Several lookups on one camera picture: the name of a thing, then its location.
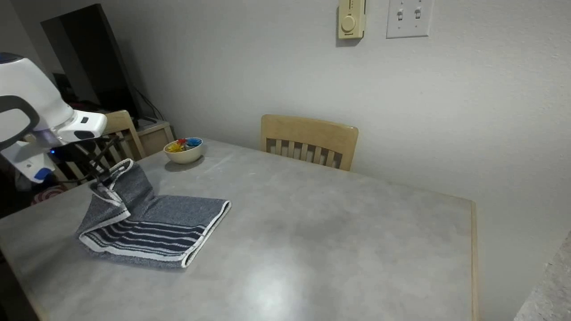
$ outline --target white wall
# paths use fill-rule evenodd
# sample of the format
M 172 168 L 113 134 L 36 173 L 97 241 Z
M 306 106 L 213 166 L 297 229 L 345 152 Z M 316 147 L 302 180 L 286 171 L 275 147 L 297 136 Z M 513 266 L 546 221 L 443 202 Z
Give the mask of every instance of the white wall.
M 0 52 L 13 52 L 40 61 L 13 4 L 0 0 Z
M 88 0 L 13 0 L 40 22 Z M 427 40 L 336 43 L 338 0 L 104 0 L 138 82 L 179 134 L 256 148 L 264 113 L 361 129 L 355 171 L 471 198 L 482 316 L 513 320 L 571 227 L 571 2 L 436 0 Z

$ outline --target wall switch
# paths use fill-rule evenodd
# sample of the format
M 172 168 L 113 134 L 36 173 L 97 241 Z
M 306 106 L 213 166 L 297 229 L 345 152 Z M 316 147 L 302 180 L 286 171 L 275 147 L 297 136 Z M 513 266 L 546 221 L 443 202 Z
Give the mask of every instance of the wall switch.
M 432 0 L 391 0 L 388 38 L 429 38 Z
M 364 38 L 366 0 L 341 0 L 339 2 L 339 40 Z

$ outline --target folded towel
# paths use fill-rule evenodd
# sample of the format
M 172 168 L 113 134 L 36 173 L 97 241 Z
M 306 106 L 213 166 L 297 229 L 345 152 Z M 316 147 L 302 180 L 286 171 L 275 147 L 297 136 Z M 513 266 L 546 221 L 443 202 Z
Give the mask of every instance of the folded towel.
M 229 200 L 156 196 L 131 159 L 90 188 L 93 198 L 79 241 L 106 259 L 136 266 L 188 268 L 231 207 Z

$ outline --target white robot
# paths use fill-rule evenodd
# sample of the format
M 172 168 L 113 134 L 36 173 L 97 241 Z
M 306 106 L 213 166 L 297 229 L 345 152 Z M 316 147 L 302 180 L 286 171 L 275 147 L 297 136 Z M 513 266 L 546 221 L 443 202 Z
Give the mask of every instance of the white robot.
M 29 180 L 41 184 L 54 170 L 52 147 L 97 139 L 106 114 L 75 111 L 29 59 L 0 52 L 0 154 Z M 38 143 L 24 141 L 34 134 Z

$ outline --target wooden chair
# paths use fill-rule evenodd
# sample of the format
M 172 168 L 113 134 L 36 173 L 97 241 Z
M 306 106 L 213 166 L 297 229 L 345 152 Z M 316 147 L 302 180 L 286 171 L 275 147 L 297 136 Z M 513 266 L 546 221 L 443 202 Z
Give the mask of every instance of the wooden chair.
M 100 163 L 106 168 L 111 168 L 124 159 L 147 157 L 140 134 L 127 111 L 116 111 L 107 114 L 107 129 L 104 132 L 104 138 L 115 139 L 116 143 L 111 145 L 109 150 L 106 150 L 106 143 L 100 141 L 86 141 L 77 148 L 81 148 L 86 154 L 95 152 L 95 155 L 100 157 Z M 84 171 L 86 166 L 82 170 L 81 164 L 66 163 L 57 166 L 54 175 L 57 182 L 65 184 L 66 188 L 72 188 L 88 180 L 88 175 Z
M 261 150 L 350 171 L 357 138 L 357 127 L 266 114 L 263 116 Z

